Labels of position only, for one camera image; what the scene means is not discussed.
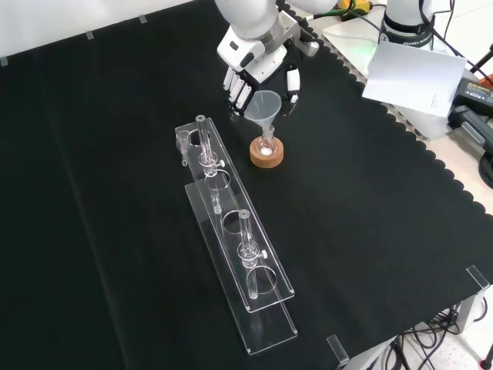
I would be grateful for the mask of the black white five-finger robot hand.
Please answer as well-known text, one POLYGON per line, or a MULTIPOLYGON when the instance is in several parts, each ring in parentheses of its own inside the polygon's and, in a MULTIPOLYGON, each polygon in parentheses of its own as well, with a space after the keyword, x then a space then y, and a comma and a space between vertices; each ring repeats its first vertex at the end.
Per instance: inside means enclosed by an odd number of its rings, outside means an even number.
POLYGON ((272 54, 252 61, 240 72, 228 68, 223 80, 226 102, 234 114, 243 116, 255 92, 260 91, 277 74, 284 77, 285 96, 281 112, 289 116, 296 107, 301 91, 300 72, 294 61, 287 59, 288 49, 281 46, 272 54))

